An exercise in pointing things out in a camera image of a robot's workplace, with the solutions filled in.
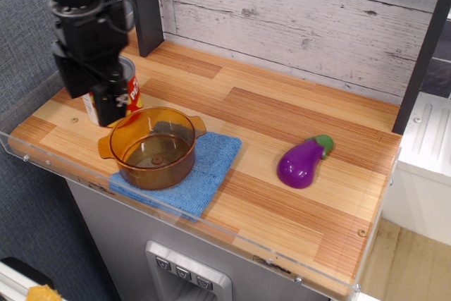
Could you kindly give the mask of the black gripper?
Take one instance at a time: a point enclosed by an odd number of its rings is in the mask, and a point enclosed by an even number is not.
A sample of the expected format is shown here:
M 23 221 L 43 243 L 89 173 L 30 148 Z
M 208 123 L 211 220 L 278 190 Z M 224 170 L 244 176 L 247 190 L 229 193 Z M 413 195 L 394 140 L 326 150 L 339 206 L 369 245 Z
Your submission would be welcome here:
M 63 84 L 73 98 L 92 92 L 100 126 L 124 118 L 127 82 L 118 57 L 128 44 L 125 0 L 94 0 L 70 7 L 51 2 L 57 40 L 52 44 Z

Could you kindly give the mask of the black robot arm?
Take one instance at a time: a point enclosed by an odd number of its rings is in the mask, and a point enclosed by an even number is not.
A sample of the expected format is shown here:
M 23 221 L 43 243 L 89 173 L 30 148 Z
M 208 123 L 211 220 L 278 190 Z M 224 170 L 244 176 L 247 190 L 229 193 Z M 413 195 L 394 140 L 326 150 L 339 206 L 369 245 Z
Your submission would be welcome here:
M 99 124 L 125 117 L 128 81 L 119 54 L 133 25 L 126 0 L 49 0 L 57 40 L 52 44 L 59 74 L 73 98 L 91 93 Z

